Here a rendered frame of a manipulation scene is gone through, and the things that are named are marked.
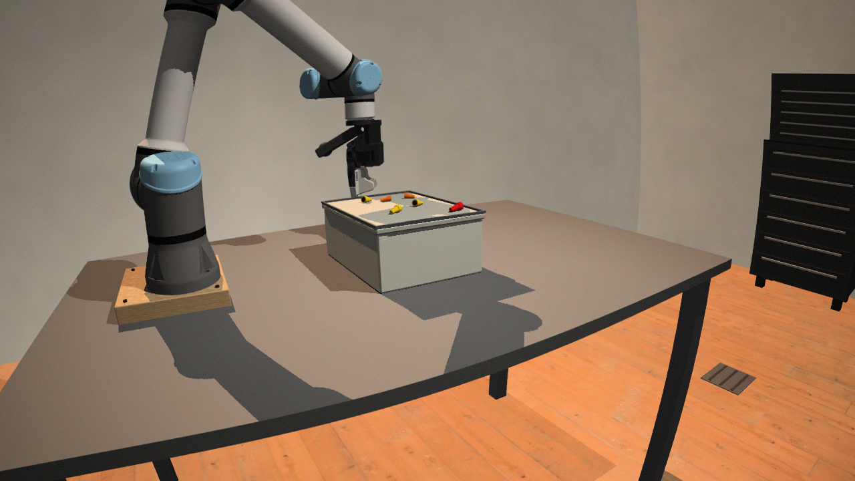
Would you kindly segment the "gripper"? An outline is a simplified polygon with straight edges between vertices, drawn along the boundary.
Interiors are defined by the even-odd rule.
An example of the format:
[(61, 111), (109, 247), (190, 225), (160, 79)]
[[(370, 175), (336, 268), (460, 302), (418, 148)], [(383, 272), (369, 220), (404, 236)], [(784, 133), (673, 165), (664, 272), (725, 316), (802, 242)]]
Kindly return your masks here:
[[(354, 126), (357, 134), (354, 140), (346, 144), (347, 175), (351, 197), (361, 196), (377, 186), (376, 179), (367, 175), (366, 167), (381, 166), (384, 162), (383, 142), (379, 133), (381, 120), (346, 121), (346, 126)], [(364, 131), (361, 131), (361, 127)]]

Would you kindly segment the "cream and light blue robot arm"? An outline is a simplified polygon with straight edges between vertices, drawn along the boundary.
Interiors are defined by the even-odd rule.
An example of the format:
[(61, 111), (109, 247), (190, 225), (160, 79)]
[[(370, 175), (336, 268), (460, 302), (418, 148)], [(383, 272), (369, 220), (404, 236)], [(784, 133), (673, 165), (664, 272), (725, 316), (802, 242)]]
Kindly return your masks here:
[(206, 31), (216, 25), (220, 4), (241, 10), (313, 67), (299, 82), (306, 100), (344, 98), (347, 121), (375, 117), (381, 68), (359, 60), (290, 0), (167, 0), (146, 139), (130, 176), (132, 200), (146, 216), (146, 285), (159, 295), (193, 293), (220, 278), (206, 235), (200, 159), (184, 145)]

